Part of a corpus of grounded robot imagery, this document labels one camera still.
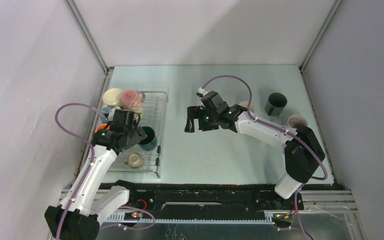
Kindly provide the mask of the dark teal mug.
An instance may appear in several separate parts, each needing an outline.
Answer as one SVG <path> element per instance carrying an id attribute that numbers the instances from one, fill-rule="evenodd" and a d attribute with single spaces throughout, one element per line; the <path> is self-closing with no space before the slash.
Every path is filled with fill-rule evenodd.
<path id="1" fill-rule="evenodd" d="M 143 126 L 142 129 L 146 134 L 146 138 L 138 143 L 139 147 L 144 151 L 154 150 L 158 145 L 158 140 L 154 129 L 149 126 Z"/>

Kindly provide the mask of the pink patterned mug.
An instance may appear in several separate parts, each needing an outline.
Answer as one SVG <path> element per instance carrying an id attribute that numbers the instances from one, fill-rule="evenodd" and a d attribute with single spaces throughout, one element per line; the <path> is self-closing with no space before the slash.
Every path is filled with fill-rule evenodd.
<path id="1" fill-rule="evenodd" d="M 140 115 L 144 112 L 143 102 L 146 99 L 146 95 L 142 91 L 125 90 L 121 93 L 120 104 L 127 110 L 131 110 Z"/>

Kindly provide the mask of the small beige cup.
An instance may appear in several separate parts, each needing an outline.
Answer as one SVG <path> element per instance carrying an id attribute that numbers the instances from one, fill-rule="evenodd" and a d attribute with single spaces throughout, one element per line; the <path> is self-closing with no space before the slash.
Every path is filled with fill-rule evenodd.
<path id="1" fill-rule="evenodd" d="M 138 169 L 144 166 L 145 160 L 140 153 L 134 152 L 125 158 L 124 164 L 128 165 L 132 169 Z"/>

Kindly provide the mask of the pink mug white inside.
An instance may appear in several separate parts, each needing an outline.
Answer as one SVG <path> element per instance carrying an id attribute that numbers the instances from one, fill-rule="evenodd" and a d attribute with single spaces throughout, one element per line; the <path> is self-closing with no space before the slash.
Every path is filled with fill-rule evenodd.
<path id="1" fill-rule="evenodd" d="M 244 108 L 247 108 L 247 110 L 250 110 L 253 113 L 256 112 L 256 108 L 255 108 L 255 105 L 253 103 L 249 103 L 248 101 L 242 101 L 239 103 L 239 105 L 244 107 Z"/>

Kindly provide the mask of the dark grey mug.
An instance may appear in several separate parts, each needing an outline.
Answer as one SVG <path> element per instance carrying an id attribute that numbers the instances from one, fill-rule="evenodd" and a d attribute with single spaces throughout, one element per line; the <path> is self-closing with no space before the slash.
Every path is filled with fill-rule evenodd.
<path id="1" fill-rule="evenodd" d="M 284 110 L 288 103 L 288 99 L 280 92 L 273 92 L 268 96 L 264 110 L 268 116 L 277 117 Z"/>

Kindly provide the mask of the lilac mug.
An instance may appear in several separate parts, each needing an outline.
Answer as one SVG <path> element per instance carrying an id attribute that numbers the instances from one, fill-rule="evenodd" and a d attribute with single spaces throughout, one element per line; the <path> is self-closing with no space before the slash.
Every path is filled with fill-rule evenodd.
<path id="1" fill-rule="evenodd" d="M 308 122 L 307 120 L 298 114 L 293 114 L 287 119 L 287 125 L 291 128 L 298 128 L 298 127 L 307 127 Z"/>

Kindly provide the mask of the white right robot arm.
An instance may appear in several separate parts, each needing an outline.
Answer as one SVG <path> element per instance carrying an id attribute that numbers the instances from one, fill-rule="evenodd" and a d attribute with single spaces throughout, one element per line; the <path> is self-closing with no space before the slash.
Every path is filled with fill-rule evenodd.
<path id="1" fill-rule="evenodd" d="M 229 106 L 215 91 L 201 91 L 197 95 L 201 104 L 187 107 L 186 133 L 193 133 L 196 129 L 205 132 L 222 128 L 254 137 L 282 150 L 285 174 L 270 196 L 275 208 L 288 206 L 291 196 L 314 177 L 318 168 L 322 169 L 323 178 L 327 178 L 323 166 L 326 155 L 311 128 L 264 121 L 244 106 Z"/>

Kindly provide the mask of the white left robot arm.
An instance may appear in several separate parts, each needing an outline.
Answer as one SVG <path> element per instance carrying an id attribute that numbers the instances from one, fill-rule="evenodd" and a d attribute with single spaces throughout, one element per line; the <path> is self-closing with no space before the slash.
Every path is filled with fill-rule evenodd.
<path id="1" fill-rule="evenodd" d="M 147 137 L 140 119 L 134 111 L 117 109 L 113 119 L 93 134 L 88 143 L 90 154 L 80 175 L 66 197 L 45 211 L 45 220 L 56 240 L 94 240 L 105 217 L 121 205 L 136 206 L 138 194 L 125 187 L 116 187 L 98 201 L 94 201 L 94 197 L 118 154 Z"/>

